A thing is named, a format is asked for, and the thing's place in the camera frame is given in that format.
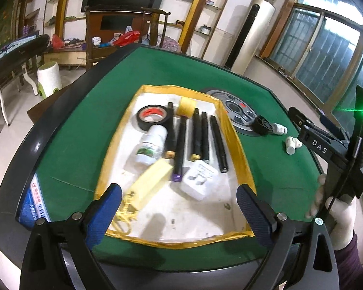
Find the white gloved right hand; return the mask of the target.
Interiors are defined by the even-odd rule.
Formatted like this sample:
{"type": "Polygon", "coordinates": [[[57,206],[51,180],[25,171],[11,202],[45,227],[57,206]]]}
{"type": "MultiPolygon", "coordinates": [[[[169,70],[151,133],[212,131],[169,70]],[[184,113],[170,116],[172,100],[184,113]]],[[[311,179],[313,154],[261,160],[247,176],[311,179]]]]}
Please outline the white gloved right hand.
{"type": "MultiPolygon", "coordinates": [[[[319,188],[315,192],[314,201],[311,203],[306,213],[307,219],[312,219],[320,210],[322,203],[328,208],[333,197],[325,195],[326,174],[321,174],[317,178],[319,188]]],[[[357,212],[357,199],[354,198],[350,203],[346,203],[338,198],[335,199],[329,215],[334,219],[336,225],[330,233],[331,243],[335,251],[340,251],[347,247],[354,238],[354,224],[357,212]]]]}

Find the purple sleeved right forearm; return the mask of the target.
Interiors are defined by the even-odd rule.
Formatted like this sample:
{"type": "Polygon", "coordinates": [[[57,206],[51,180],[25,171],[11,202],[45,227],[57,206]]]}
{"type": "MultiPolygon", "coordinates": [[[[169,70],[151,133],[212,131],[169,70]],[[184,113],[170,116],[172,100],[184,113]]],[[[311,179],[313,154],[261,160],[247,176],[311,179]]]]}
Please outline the purple sleeved right forearm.
{"type": "Polygon", "coordinates": [[[334,254],[338,267],[339,287],[340,289],[350,289],[363,272],[357,249],[356,233],[345,248],[335,251],[334,254]]]}

